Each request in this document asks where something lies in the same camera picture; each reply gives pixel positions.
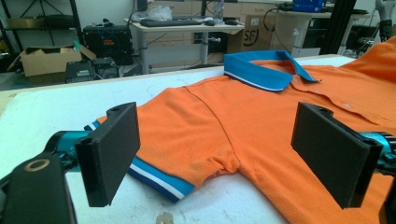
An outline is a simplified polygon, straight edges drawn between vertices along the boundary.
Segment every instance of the plastic bag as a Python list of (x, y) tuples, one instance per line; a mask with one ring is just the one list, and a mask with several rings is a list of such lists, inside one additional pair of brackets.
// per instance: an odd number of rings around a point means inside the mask
[(148, 18), (154, 21), (171, 21), (172, 9), (165, 6), (155, 6), (148, 9)]

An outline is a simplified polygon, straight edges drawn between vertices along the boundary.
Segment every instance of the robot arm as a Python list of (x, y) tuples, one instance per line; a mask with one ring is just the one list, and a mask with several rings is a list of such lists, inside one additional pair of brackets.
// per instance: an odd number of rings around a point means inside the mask
[(392, 10), (395, 0), (375, 0), (375, 9), (379, 14), (379, 36), (381, 42), (388, 40), (392, 36)]

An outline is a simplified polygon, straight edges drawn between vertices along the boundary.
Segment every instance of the black shelf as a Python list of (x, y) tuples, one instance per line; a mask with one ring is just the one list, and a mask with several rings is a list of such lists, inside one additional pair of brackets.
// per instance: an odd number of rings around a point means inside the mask
[[(38, 3), (41, 7), (42, 10), (42, 14), (43, 16), (46, 16), (46, 10), (44, 9), (44, 4), (47, 4), (49, 7), (55, 9), (56, 11), (58, 11), (60, 14), (63, 14), (61, 10), (59, 10), (58, 8), (56, 8), (55, 6), (53, 6), (51, 3), (49, 3), (47, 0), (31, 0), (31, 4), (28, 8), (26, 8), (26, 10), (22, 13), (21, 17), (25, 16), (25, 14), (29, 11), (29, 9), (36, 3)], [(69, 0), (70, 2), (70, 7), (73, 13), (73, 20), (74, 20), (74, 24), (75, 26), (73, 27), (39, 27), (39, 28), (10, 28), (10, 27), (4, 27), (3, 23), (0, 21), (0, 29), (1, 32), (3, 34), (3, 38), (6, 41), (6, 44), (9, 48), (9, 50), (11, 51), (11, 53), (19, 53), (23, 51), (23, 45), (21, 43), (21, 40), (19, 38), (18, 35), (18, 31), (44, 31), (44, 32), (48, 32), (49, 33), (49, 37), (51, 39), (52, 45), (54, 44), (54, 40), (53, 40), (53, 36), (52, 36), (52, 31), (60, 31), (60, 30), (69, 30), (69, 31), (77, 31), (77, 36), (78, 36), (78, 40), (80, 43), (83, 43), (83, 37), (82, 37), (82, 32), (81, 32), (81, 27), (79, 24), (79, 17), (78, 17), (78, 11), (77, 11), (77, 6), (76, 6), (76, 2), (75, 0)], [(11, 15), (9, 13), (9, 9), (6, 3), (6, 0), (1, 0), (1, 3), (3, 5), (3, 9), (6, 13), (6, 16), (8, 18), (11, 18)], [(8, 33), (7, 32), (12, 32), (12, 34), (15, 37), (15, 40), (18, 44), (18, 49), (14, 49), (13, 46), (10, 43), (9, 37), (8, 37)]]

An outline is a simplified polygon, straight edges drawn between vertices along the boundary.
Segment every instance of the desk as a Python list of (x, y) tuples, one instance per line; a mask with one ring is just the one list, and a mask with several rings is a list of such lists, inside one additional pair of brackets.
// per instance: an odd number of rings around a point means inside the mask
[[(353, 59), (326, 55), (300, 64), (341, 65)], [(58, 131), (79, 131), (115, 105), (142, 105), (168, 87), (223, 74), (211, 67), (139, 77), (121, 77), (44, 88), (0, 91), (0, 176), (40, 153)], [(125, 176), (111, 206), (88, 206), (81, 174), (66, 179), (78, 222), (85, 223), (286, 223), (268, 200), (240, 174), (207, 180), (179, 203)]]
[[(272, 37), (271, 49), (287, 49), (295, 58), (319, 55), (323, 37), (326, 35), (332, 13), (307, 13), (279, 11), (276, 13), (276, 35)], [(344, 54), (347, 38), (354, 21), (368, 19), (372, 15), (350, 17), (338, 54)]]
[[(193, 26), (172, 26), (172, 27), (145, 27), (138, 22), (132, 23), (132, 28), (136, 29), (140, 48), (140, 58), (142, 61), (143, 74), (149, 73), (151, 63), (170, 63), (187, 60), (201, 60), (202, 64), (207, 63), (208, 53), (208, 33), (224, 32), (227, 34), (236, 34), (244, 29), (243, 25), (193, 25)], [(201, 44), (178, 45), (149, 48), (147, 34), (153, 33), (203, 33)]]

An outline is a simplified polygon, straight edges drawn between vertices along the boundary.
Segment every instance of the striped sleeve cuff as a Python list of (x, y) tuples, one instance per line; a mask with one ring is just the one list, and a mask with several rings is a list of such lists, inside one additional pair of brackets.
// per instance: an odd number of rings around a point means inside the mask
[(128, 174), (152, 186), (173, 203), (177, 203), (194, 188), (191, 183), (168, 175), (150, 164), (134, 157)]

